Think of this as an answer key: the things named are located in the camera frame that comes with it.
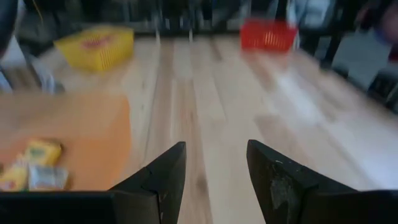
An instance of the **yellow basket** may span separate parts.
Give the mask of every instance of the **yellow basket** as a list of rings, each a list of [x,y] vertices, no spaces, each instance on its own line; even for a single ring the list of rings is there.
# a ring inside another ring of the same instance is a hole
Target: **yellow basket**
[[[134,31],[101,26],[54,42],[69,65],[92,72],[105,71],[132,55]]]

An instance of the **plastic basket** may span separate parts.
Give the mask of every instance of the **plastic basket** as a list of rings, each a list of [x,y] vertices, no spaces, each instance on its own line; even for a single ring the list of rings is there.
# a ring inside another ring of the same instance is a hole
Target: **plastic basket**
[[[55,42],[71,67],[105,71],[132,55],[134,32],[122,27],[95,27]]]
[[[262,49],[287,52],[294,45],[297,29],[286,22],[248,20],[241,29],[244,50]]]

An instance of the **light wooden surface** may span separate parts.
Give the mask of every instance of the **light wooden surface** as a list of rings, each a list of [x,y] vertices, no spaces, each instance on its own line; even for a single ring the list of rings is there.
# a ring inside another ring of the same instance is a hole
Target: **light wooden surface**
[[[187,142],[179,223],[264,223],[249,139],[356,189],[398,188],[396,117],[303,53],[244,54],[237,37],[139,39],[134,59],[108,74],[73,70],[56,50],[42,60],[67,91],[127,95],[140,166]]]

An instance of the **snack package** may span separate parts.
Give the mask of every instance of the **snack package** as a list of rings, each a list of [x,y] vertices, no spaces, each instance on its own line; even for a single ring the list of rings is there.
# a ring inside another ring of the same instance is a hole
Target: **snack package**
[[[69,173],[60,167],[29,165],[29,190],[65,190]]]
[[[27,187],[28,168],[23,163],[15,163],[0,175],[0,191],[18,192]]]
[[[35,139],[28,143],[22,160],[29,164],[54,166],[61,155],[61,144],[55,141]]]

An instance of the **yellow package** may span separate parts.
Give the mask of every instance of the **yellow package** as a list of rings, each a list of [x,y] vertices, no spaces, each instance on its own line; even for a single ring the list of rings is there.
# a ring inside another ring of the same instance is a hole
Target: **yellow package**
[[[14,164],[0,176],[0,191],[17,192],[27,188],[28,168],[25,165]]]
[[[61,145],[57,142],[32,140],[28,143],[26,152],[21,159],[29,164],[54,166],[61,155],[61,151]]]

